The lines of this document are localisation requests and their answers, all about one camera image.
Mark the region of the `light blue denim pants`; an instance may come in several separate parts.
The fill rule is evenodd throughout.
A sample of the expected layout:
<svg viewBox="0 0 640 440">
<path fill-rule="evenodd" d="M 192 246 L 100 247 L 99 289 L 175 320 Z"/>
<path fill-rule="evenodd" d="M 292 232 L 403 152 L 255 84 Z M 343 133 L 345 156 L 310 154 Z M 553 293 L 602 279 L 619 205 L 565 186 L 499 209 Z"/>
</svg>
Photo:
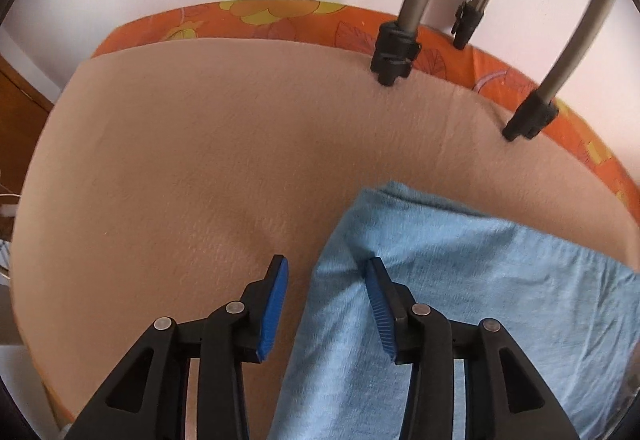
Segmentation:
<svg viewBox="0 0 640 440">
<path fill-rule="evenodd" d="M 392 182 L 362 191 L 311 275 L 273 439 L 395 439 L 410 371 L 384 352 L 360 261 L 454 321 L 500 321 L 584 439 L 620 412 L 639 278 L 595 250 Z"/>
</svg>

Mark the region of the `wooden door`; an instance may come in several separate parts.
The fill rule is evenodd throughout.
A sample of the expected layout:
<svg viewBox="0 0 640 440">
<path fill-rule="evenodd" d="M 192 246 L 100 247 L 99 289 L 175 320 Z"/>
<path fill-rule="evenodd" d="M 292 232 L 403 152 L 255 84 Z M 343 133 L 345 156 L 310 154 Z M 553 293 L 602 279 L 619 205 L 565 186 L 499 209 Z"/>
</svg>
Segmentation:
<svg viewBox="0 0 640 440">
<path fill-rule="evenodd" d="M 5 59 L 0 74 L 1 194 L 21 194 L 35 147 L 53 103 Z"/>
</svg>

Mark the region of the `orange floral mattress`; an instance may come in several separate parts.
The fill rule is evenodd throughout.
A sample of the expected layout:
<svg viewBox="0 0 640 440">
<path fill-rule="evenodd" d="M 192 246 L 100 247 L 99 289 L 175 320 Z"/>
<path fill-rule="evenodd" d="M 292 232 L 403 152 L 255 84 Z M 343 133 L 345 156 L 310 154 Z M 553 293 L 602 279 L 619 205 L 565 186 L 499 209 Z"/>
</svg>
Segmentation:
<svg viewBox="0 0 640 440">
<path fill-rule="evenodd" d="M 155 13 L 115 28 L 97 56 L 170 40 L 256 38 L 304 42 L 372 54 L 378 26 L 390 15 L 318 0 L 231 0 Z M 415 70 L 468 88 L 514 111 L 535 87 L 517 68 L 475 47 L 457 50 L 448 36 L 421 26 Z M 566 103 L 544 134 L 577 158 L 639 215 L 639 187 L 593 129 Z"/>
</svg>

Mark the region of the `folded metal tripod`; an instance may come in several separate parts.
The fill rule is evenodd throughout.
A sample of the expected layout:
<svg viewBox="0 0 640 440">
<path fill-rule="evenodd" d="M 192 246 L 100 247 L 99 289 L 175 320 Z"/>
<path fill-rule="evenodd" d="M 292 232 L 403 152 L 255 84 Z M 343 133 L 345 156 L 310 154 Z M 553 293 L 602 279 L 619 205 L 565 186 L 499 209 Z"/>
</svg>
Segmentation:
<svg viewBox="0 0 640 440">
<path fill-rule="evenodd" d="M 404 0 L 396 20 L 383 23 L 378 29 L 370 70 L 378 82 L 390 87 L 398 78 L 407 78 L 419 56 L 418 28 L 430 0 Z M 610 14 L 615 0 L 590 0 L 573 35 L 542 83 L 520 103 L 503 127 L 503 137 L 512 142 L 517 138 L 532 140 L 559 115 L 555 97 L 585 56 Z M 462 50 L 484 18 L 489 0 L 462 2 L 451 29 L 452 45 Z"/>
</svg>

